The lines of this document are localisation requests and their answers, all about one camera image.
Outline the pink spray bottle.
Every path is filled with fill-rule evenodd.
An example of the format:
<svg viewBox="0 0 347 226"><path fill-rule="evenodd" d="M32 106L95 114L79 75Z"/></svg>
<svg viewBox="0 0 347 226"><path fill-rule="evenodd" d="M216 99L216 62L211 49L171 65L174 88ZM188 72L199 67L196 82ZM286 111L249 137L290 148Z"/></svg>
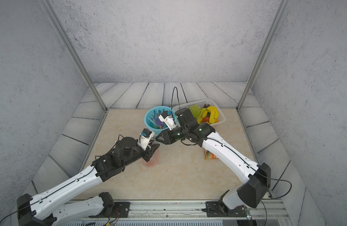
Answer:
<svg viewBox="0 0 347 226"><path fill-rule="evenodd" d="M146 168L153 168L158 165L160 159L160 151L156 150L149 162L146 162L144 159L141 160L141 163Z"/></svg>

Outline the purple rake pink handle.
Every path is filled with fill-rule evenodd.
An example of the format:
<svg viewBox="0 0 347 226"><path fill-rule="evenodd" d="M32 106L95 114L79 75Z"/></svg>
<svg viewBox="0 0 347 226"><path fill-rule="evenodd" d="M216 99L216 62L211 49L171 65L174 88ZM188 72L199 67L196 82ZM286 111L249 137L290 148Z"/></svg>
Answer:
<svg viewBox="0 0 347 226"><path fill-rule="evenodd" d="M154 121L154 123L159 129L164 129L166 127L166 124L162 121Z"/></svg>

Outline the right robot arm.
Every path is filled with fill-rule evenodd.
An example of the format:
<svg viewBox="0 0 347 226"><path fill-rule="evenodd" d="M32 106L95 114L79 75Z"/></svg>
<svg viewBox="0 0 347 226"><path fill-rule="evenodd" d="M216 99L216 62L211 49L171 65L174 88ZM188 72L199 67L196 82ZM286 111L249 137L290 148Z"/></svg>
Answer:
<svg viewBox="0 0 347 226"><path fill-rule="evenodd" d="M271 184L271 168L267 164L258 164L241 154L210 124L199 124L188 108L177 111L175 117L164 111L158 118L168 129L157 135L156 141L171 145L187 139L214 154L240 179L242 185L239 188L220 198L226 209L233 210L241 205L256 208L259 205Z"/></svg>

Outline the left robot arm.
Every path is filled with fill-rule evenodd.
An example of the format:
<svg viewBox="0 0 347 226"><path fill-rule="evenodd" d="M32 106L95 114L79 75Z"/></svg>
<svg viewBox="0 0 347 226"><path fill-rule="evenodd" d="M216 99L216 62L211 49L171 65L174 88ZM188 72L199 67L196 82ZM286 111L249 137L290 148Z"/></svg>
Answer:
<svg viewBox="0 0 347 226"><path fill-rule="evenodd" d="M58 226L86 216L105 216L114 213L114 201L108 192L71 206L66 202L120 174L126 166L139 159L149 162L159 144L154 132L144 129L139 139L123 137L104 155L94 160L77 175L40 194L24 194L17 199L20 226Z"/></svg>

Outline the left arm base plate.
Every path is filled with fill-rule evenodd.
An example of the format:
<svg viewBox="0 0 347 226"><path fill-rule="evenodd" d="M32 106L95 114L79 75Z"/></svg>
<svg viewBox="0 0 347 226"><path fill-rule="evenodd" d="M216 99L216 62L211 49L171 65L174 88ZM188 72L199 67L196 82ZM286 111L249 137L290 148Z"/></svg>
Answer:
<svg viewBox="0 0 347 226"><path fill-rule="evenodd" d="M104 204L104 208L99 214L104 218L127 218L130 210L130 202L114 202Z"/></svg>

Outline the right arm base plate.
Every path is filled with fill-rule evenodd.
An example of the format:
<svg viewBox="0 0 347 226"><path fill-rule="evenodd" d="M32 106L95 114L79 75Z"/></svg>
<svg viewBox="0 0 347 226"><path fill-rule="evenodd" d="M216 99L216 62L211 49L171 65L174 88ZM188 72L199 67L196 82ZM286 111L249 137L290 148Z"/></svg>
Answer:
<svg viewBox="0 0 347 226"><path fill-rule="evenodd" d="M205 208L201 209L207 217L224 217L224 218L244 218L247 217L246 208L238 206L234 209L229 209L224 203L219 201L207 201Z"/></svg>

